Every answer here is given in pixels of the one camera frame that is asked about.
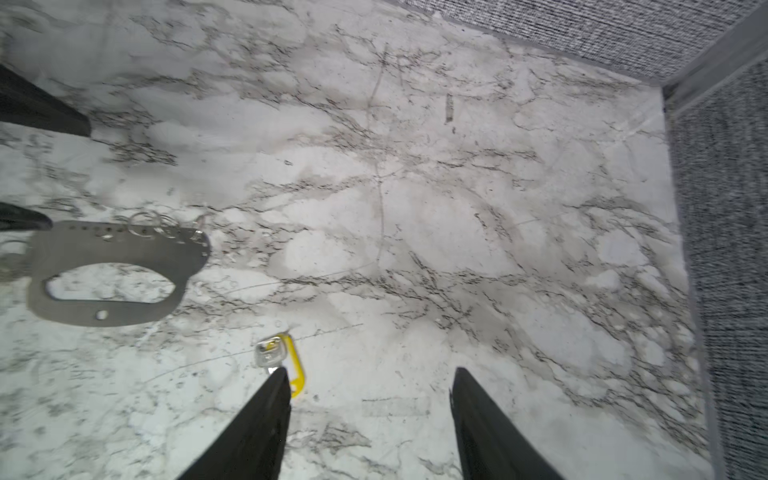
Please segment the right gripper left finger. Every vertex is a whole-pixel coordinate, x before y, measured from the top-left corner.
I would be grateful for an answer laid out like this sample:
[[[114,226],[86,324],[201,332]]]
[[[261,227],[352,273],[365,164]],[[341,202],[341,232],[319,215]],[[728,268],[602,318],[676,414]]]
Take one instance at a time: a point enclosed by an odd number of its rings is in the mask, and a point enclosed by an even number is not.
[[[278,478],[286,447],[290,401],[288,373],[279,367],[179,479]]]

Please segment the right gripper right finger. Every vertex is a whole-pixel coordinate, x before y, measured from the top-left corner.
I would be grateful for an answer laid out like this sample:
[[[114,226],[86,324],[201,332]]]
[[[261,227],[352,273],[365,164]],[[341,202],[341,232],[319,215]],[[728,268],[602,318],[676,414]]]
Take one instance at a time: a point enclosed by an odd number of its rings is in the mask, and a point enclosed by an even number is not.
[[[456,369],[450,403],[465,479],[562,479],[463,367]]]

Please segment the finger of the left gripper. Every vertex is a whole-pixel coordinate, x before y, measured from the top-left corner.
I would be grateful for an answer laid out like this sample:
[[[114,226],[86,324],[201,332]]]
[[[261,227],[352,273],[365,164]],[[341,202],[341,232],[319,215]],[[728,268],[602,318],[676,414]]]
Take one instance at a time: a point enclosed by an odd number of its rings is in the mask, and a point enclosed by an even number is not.
[[[0,231],[47,231],[53,221],[46,215],[20,206],[0,203]]]
[[[1,66],[1,121],[90,137],[89,119],[5,66]]]

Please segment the yellow key tag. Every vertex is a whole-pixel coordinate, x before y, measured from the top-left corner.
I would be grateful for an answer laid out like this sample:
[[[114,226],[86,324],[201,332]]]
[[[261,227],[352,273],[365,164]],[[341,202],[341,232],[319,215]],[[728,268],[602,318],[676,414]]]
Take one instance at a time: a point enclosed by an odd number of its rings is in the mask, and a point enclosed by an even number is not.
[[[290,359],[293,372],[295,373],[295,375],[290,378],[289,385],[291,387],[291,397],[296,398],[303,392],[306,386],[305,370],[293,337],[288,333],[280,333],[278,337],[282,340],[287,349],[287,355]]]

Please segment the silver perforated metal key holder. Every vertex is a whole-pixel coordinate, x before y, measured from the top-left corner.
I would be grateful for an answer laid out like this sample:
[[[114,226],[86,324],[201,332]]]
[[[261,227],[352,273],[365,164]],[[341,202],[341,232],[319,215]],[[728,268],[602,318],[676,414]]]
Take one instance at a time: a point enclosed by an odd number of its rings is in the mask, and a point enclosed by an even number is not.
[[[62,221],[28,243],[28,309],[80,327],[156,322],[181,304],[211,256],[200,228],[167,215],[115,223]]]

